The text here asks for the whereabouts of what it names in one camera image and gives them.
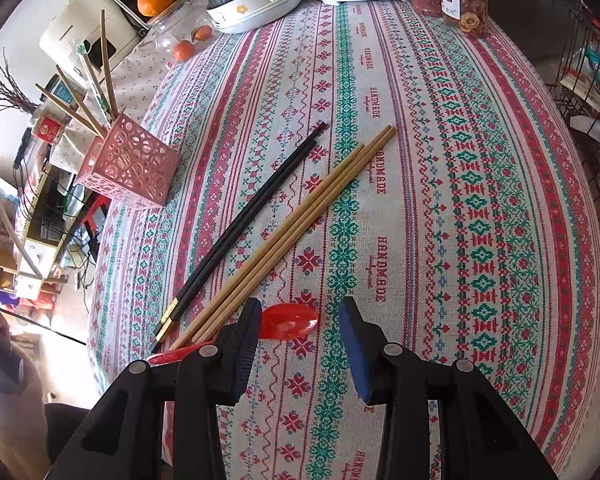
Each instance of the floral tablecloth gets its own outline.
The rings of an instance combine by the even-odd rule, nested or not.
[[[89,341],[100,386],[146,355],[197,262],[318,121],[331,125],[318,146],[182,320],[357,143],[397,127],[254,293],[264,307],[311,304],[320,323],[308,338],[261,341],[247,393],[218,409],[228,477],[375,476],[384,409],[353,388],[336,318],[345,295],[422,358],[473,360],[560,472],[600,364],[586,178],[544,85],[496,26],[470,38],[398,0],[305,1],[166,75],[144,126],[182,160],[164,209],[110,210]],[[430,421],[439,475],[435,406]]]

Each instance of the person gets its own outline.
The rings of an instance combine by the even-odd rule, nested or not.
[[[0,313],[0,338],[9,338],[9,325]],[[88,410],[43,402],[43,385],[35,365],[23,359],[24,389],[19,394],[0,390],[0,460],[14,480],[43,480],[64,444]]]

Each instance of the white dish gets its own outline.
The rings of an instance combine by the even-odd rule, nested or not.
[[[206,12],[216,23],[229,26],[252,16],[269,3],[270,0],[232,0],[215,9],[207,9]]]
[[[225,34],[241,34],[254,28],[260,28],[267,23],[275,22],[294,10],[302,0],[279,0],[271,2],[260,10],[245,16],[231,25],[221,25],[214,22],[214,27]]]

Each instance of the metal screw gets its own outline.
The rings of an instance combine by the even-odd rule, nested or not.
[[[141,374],[144,370],[146,370],[146,363],[144,361],[133,361],[129,365],[129,371],[132,374]]]
[[[204,345],[200,349],[200,355],[202,355],[202,357],[213,357],[217,353],[218,353],[218,347],[215,345]]]
[[[397,356],[402,353],[402,347],[396,343],[387,343],[384,345],[384,353],[391,356]]]
[[[456,361],[456,368],[461,372],[470,372],[474,369],[474,364],[469,359],[458,359]]]

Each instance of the pink basket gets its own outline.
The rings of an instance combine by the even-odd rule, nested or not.
[[[106,139],[93,139],[75,181],[134,209],[163,207],[179,158],[121,113]]]

